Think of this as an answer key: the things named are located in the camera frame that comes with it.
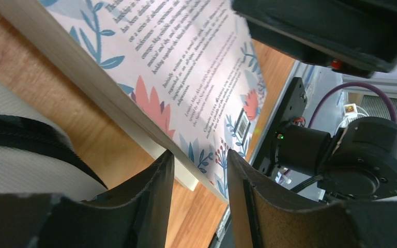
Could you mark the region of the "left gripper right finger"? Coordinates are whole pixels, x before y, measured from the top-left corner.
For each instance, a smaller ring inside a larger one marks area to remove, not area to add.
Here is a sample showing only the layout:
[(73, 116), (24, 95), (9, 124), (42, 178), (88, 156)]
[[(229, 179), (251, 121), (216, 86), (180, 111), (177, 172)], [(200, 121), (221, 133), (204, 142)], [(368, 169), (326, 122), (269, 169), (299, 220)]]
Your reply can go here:
[(324, 205), (280, 186), (227, 153), (236, 247), (397, 247), (397, 201)]

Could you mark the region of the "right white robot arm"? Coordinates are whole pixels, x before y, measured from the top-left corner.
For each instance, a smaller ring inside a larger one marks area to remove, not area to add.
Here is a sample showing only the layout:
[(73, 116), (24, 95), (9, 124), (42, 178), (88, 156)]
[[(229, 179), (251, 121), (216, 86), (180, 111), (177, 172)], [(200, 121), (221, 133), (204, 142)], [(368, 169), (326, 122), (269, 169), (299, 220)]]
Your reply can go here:
[[(303, 63), (370, 78), (397, 65), (397, 1), (233, 1), (251, 37)], [(362, 117), (334, 135), (298, 125), (302, 80), (293, 78), (253, 167), (274, 178), (286, 167), (306, 174), (298, 193), (317, 184), (329, 199), (397, 196), (397, 115)]]

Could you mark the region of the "floral cover notebook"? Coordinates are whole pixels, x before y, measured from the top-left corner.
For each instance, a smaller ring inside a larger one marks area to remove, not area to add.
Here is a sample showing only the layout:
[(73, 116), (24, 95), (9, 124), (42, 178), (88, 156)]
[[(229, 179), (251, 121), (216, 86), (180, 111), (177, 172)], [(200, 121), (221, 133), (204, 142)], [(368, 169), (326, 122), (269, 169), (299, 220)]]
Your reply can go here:
[(130, 118), (228, 201), (267, 89), (231, 1), (0, 1), (0, 14), (120, 125)]

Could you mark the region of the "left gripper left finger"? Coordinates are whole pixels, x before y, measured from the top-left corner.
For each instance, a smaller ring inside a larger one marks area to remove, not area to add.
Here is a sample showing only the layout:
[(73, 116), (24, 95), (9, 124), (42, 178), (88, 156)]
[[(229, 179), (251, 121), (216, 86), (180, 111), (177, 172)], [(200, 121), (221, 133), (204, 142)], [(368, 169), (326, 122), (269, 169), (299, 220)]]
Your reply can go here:
[(0, 194), (0, 247), (164, 247), (174, 155), (91, 201), (62, 194)]

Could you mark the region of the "beige canvas backpack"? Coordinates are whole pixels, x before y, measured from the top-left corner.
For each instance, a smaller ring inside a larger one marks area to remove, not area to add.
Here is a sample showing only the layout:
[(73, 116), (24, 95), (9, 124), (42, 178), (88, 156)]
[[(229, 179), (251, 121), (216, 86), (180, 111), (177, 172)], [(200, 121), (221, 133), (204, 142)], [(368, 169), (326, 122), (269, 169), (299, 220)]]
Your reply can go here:
[(68, 135), (0, 83), (0, 193), (63, 193), (91, 200), (106, 190)]

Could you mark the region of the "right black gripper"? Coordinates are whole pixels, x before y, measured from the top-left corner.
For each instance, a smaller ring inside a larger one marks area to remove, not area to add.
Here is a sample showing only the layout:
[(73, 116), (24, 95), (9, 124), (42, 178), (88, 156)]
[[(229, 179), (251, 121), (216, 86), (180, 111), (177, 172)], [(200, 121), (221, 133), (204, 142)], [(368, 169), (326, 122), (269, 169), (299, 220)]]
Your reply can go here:
[(397, 66), (397, 0), (232, 1), (250, 35), (309, 65), (370, 78)]

